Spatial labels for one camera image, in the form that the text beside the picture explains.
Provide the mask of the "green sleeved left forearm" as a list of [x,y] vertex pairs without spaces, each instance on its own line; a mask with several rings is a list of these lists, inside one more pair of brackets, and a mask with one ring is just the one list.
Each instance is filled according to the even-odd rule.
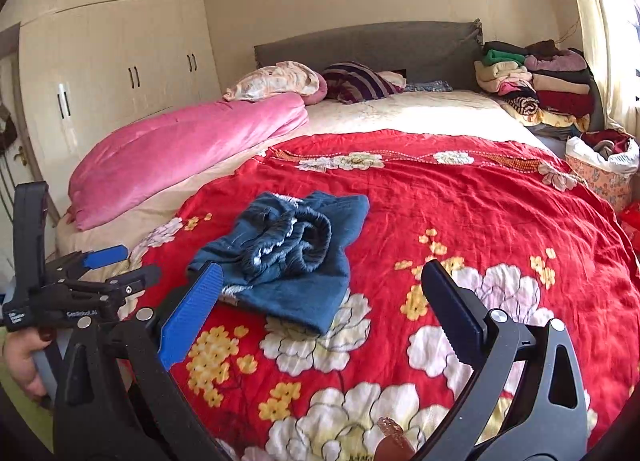
[[2,415],[15,427],[22,427],[25,434],[20,440],[24,449],[33,453],[37,460],[53,460],[52,455],[52,415],[51,411],[43,407],[40,400],[31,400],[12,379],[8,367],[2,358],[2,348],[9,334],[1,329],[1,390],[6,399],[9,411],[1,411]]

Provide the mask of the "left hand red nails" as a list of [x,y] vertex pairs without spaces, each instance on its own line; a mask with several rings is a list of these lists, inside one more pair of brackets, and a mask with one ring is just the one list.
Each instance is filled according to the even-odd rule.
[[2,348],[2,358],[9,374],[21,390],[38,401],[47,395],[32,355],[44,351],[55,338],[52,329],[28,328],[10,332]]

